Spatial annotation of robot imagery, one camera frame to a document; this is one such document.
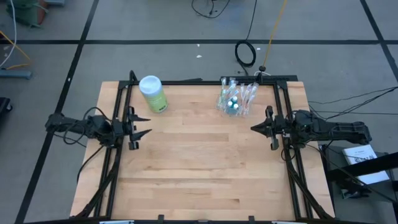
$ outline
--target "floor tile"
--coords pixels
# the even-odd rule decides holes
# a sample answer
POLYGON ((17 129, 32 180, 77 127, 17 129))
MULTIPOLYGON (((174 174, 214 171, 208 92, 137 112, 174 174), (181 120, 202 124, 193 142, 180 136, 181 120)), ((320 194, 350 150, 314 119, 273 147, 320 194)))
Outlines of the floor tile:
MULTIPOLYGON (((41 28, 17 24, 17 40, 79 40, 93 0, 68 0, 64 7, 50 6, 41 28)), ((0 3, 0 30, 14 39, 14 24, 0 3)))
MULTIPOLYGON (((215 1, 220 11, 225 0, 215 1)), ((195 7, 209 12, 207 0, 195 7)), ((216 19, 196 15, 191 1, 100 1, 88 39, 244 39, 247 36, 254 0, 231 0, 216 19)), ((258 1, 250 39, 268 39, 282 1, 258 1)), ((289 0, 276 39, 375 39, 359 1, 289 0)))
MULTIPOLYGON (((0 96, 10 98, 14 107, 3 120, 0 134, 0 215, 4 223, 15 221, 44 142, 44 124, 55 109, 76 49, 75 45, 20 47, 34 58, 25 68, 32 71, 32 78, 0 79, 0 96)), ((22 59, 15 53, 8 63, 22 59)))
POLYGON ((398 15, 395 9, 398 7, 398 2, 394 0, 367 0, 366 2, 384 39, 397 40, 398 15))
MULTIPOLYGON (((86 144, 87 140, 83 138, 80 142, 86 144)), ((69 217, 75 198, 77 173, 84 155, 84 147, 77 144, 66 145, 62 138, 53 138, 25 222, 69 217)))

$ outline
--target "plastic bottle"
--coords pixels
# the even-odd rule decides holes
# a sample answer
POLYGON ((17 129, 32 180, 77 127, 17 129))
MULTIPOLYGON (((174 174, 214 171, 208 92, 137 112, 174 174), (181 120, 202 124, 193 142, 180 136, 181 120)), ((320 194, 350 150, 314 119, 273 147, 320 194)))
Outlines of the plastic bottle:
POLYGON ((160 113, 167 108, 168 104, 163 92, 162 83, 156 76, 148 75, 144 77, 139 82, 139 90, 152 112, 160 113))
POLYGON ((237 103, 238 102, 238 97, 237 96, 233 96, 231 101, 232 101, 232 103, 237 103))

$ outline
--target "wooden tabletop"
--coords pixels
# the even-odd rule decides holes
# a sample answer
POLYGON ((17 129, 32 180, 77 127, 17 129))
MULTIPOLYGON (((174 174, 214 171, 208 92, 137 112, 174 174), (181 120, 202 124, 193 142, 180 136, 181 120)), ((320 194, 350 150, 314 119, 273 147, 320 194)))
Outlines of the wooden tabletop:
MULTIPOLYGON (((112 116, 118 83, 104 82, 97 107, 112 116)), ((302 82, 288 82, 293 110, 308 110, 302 82)), ((130 151, 124 141, 113 219, 155 220, 294 220, 285 162, 270 139, 250 130, 265 120, 267 105, 276 105, 273 88, 260 86, 251 114, 229 117, 215 109, 220 86, 164 86, 169 107, 161 114, 149 110, 137 86, 131 105, 151 121, 136 122, 137 130, 152 129, 130 151)), ((280 92, 282 106, 283 93, 280 92)), ((90 139, 85 160, 99 147, 90 139)), ((319 153, 301 150, 308 189, 334 216, 319 153)), ((99 186, 104 150, 83 169, 71 215, 76 215, 99 186)), ((302 194, 301 214, 305 217, 302 194)), ((108 192, 104 195, 104 214, 108 192)))

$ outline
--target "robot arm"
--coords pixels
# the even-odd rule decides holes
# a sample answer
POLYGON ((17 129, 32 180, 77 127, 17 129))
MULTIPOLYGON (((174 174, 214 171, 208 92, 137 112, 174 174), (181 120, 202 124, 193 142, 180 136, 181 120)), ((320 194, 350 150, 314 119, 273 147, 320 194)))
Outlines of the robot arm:
POLYGON ((273 119, 272 115, 272 107, 268 106, 266 120, 251 127, 253 131, 272 138, 272 150, 279 147, 276 134, 289 136, 291 144, 299 148, 305 147, 309 141, 345 140, 363 145, 372 140, 369 129, 363 122, 327 122, 305 110, 293 111, 286 118, 276 115, 273 119))
POLYGON ((86 119, 77 120, 64 116, 61 113, 54 113, 49 116, 45 124, 47 132, 73 132, 82 134, 90 139, 97 139, 102 146, 115 147, 117 140, 123 136, 130 137, 130 150, 138 149, 138 140, 147 134, 151 129, 135 133, 136 126, 134 121, 150 121, 138 117, 134 114, 134 108, 129 107, 127 112, 127 122, 118 119, 110 123, 103 115, 88 116, 86 119))

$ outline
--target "floor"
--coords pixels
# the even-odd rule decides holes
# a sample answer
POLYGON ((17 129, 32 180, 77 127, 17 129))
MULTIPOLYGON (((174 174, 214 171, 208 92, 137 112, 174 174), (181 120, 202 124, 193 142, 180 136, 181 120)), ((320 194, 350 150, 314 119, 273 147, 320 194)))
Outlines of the floor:
MULTIPOLYGON (((206 12, 209 5, 204 2, 197 0, 198 8, 206 12)), ((215 1, 215 9, 220 10, 225 2, 215 1)), ((157 75, 162 80, 217 80, 222 75, 238 75, 242 69, 234 57, 234 43, 246 37, 253 5, 254 0, 231 0, 220 17, 206 19, 197 16, 187 0, 69 0, 65 7, 50 8, 41 29, 17 25, 19 46, 32 59, 29 70, 33 77, 0 79, 0 96, 10 98, 14 105, 0 129, 3 222, 16 220, 44 145, 49 114, 57 108, 79 118, 96 104, 101 82, 127 79, 130 70, 138 78, 157 75)), ((257 43, 257 62, 248 69, 250 74, 262 63, 267 47, 262 40, 269 38, 281 6, 278 0, 257 4, 249 38, 257 43)), ((313 101, 397 86, 397 7, 396 0, 288 0, 267 72, 297 75, 313 101)), ((12 19, 5 8, 0 1, 0 30, 12 37, 12 19)), ((1 58, 9 51, 5 46, 0 46, 1 58)), ((239 51, 243 60, 250 60, 248 50, 239 51)), ((24 60, 15 52, 6 65, 24 60)), ((341 111, 365 99, 313 106, 341 111)), ((396 113, 397 99, 398 92, 393 92, 358 112, 396 113)), ((398 151, 396 116, 347 114, 334 121, 364 121, 376 151, 398 151)), ((82 147, 52 139, 25 222, 69 216, 83 154, 82 147)), ((336 216, 342 220, 395 223, 387 202, 342 200, 335 195, 335 205, 336 216)))

